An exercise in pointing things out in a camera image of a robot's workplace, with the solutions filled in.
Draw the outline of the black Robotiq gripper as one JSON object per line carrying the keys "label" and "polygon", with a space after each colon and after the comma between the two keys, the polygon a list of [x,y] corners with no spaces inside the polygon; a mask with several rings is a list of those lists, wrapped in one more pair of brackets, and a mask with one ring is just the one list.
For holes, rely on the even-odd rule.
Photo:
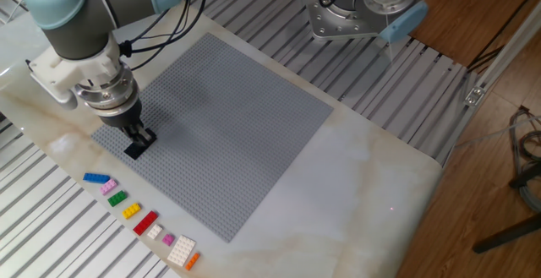
{"label": "black Robotiq gripper", "polygon": [[133,144],[151,145],[156,140],[156,135],[141,124],[141,112],[142,104],[140,100],[137,100],[126,112],[113,117],[100,117],[100,119],[108,126],[120,128]]}

